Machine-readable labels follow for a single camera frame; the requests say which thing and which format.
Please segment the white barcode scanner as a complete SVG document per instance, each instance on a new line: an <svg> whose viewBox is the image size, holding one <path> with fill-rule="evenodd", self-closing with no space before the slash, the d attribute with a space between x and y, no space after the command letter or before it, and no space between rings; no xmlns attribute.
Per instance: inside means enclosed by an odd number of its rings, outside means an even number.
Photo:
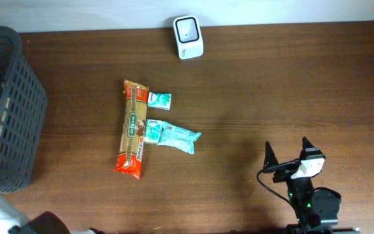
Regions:
<svg viewBox="0 0 374 234"><path fill-rule="evenodd" d="M173 20L173 30L181 60L194 59L204 53L204 43L199 20L192 15Z"/></svg>

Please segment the small teal tissue pack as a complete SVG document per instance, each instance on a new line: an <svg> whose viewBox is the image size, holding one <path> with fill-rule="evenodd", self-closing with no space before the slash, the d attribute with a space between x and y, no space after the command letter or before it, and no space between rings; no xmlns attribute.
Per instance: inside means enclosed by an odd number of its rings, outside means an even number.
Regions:
<svg viewBox="0 0 374 234"><path fill-rule="evenodd" d="M157 144L162 130L162 120L146 119L145 143Z"/></svg>

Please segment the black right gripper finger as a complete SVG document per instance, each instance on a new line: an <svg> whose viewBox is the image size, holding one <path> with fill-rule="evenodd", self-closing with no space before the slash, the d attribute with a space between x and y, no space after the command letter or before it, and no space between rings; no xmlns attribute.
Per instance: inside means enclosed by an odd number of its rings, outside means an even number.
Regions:
<svg viewBox="0 0 374 234"><path fill-rule="evenodd" d="M314 147L305 136L302 138L302 147L303 149L301 150L299 156L301 160L306 160L313 155L319 154L319 148Z"/></svg>
<svg viewBox="0 0 374 234"><path fill-rule="evenodd" d="M275 156L275 153L271 147L271 144L266 141L265 143L265 158L264 158L264 165L263 171L264 172L274 172L275 168L278 165L278 160Z"/></svg>

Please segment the orange spaghetti package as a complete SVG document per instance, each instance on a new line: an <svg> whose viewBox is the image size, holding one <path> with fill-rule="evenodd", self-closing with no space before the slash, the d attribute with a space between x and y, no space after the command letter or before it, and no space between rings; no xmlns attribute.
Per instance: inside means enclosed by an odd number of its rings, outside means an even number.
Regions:
<svg viewBox="0 0 374 234"><path fill-rule="evenodd" d="M115 172L141 176L149 88L124 81L125 115Z"/></svg>

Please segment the teal wet wipes pouch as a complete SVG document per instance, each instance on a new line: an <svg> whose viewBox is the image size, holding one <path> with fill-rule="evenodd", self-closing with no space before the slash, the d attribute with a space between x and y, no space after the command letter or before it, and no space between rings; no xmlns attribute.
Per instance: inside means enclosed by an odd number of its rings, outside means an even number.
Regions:
<svg viewBox="0 0 374 234"><path fill-rule="evenodd" d="M162 122L162 128L158 139L158 146L170 146L185 153L195 153L194 142L201 136L191 130L178 127L168 122Z"/></svg>

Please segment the grey plastic basket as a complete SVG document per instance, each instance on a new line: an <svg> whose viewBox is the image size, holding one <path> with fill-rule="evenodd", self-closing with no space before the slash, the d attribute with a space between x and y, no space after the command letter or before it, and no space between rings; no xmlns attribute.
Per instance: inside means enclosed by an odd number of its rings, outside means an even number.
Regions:
<svg viewBox="0 0 374 234"><path fill-rule="evenodd" d="M0 26L0 193L31 180L48 97L22 53L20 35Z"/></svg>

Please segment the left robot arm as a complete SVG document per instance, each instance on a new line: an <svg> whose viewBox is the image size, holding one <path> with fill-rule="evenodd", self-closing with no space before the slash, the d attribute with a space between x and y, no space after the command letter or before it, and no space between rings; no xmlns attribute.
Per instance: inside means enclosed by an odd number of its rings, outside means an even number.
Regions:
<svg viewBox="0 0 374 234"><path fill-rule="evenodd" d="M0 234L102 234L89 228L85 231L71 231L54 213L46 211L30 219L17 210L0 195Z"/></svg>

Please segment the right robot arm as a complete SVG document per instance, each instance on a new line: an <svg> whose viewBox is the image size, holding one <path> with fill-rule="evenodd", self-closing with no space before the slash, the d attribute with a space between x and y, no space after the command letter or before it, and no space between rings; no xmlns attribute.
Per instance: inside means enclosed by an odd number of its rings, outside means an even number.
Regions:
<svg viewBox="0 0 374 234"><path fill-rule="evenodd" d="M358 228L336 229L342 196L335 190L314 187L312 178L322 172L326 156L307 137L302 138L298 158L279 163L269 142L265 143L263 168L257 173L259 184L292 207L297 223L288 224L285 233L360 233ZM273 174L274 183L286 183L287 197L265 185L261 174Z"/></svg>

